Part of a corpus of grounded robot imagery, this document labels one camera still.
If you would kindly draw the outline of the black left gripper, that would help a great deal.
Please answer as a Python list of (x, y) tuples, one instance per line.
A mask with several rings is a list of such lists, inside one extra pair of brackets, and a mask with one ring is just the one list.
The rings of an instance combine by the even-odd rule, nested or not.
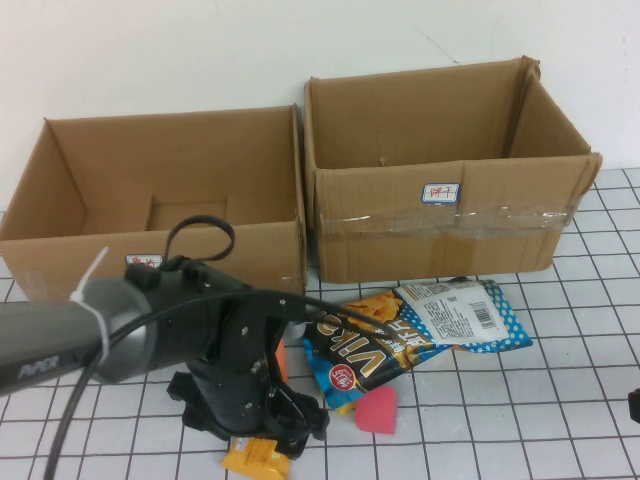
[(303, 454), (310, 437), (326, 439), (328, 411), (311, 396), (277, 390), (280, 368), (273, 344), (210, 347), (192, 362), (192, 379), (197, 392), (185, 403), (185, 427), (222, 441), (275, 439), (276, 451), (291, 460)]

